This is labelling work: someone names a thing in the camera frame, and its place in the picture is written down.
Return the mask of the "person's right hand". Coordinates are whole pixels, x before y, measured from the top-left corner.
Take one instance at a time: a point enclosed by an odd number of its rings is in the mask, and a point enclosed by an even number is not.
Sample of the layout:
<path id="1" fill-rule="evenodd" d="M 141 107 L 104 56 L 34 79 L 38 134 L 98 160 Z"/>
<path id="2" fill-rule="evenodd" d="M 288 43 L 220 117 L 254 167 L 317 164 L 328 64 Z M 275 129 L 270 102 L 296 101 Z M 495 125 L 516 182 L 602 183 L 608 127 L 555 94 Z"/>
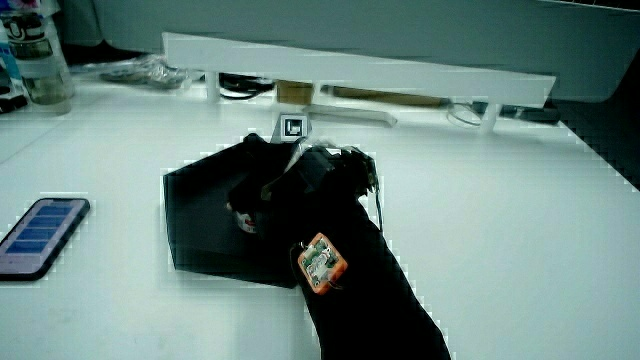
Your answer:
<path id="1" fill-rule="evenodd" d="M 256 220 L 277 206 L 297 206 L 307 195 L 369 193 L 380 200 L 375 161 L 355 146 L 339 147 L 312 134 L 308 116 L 282 113 L 269 143 L 245 142 L 256 151 L 256 167 L 228 197 L 227 208 Z"/>

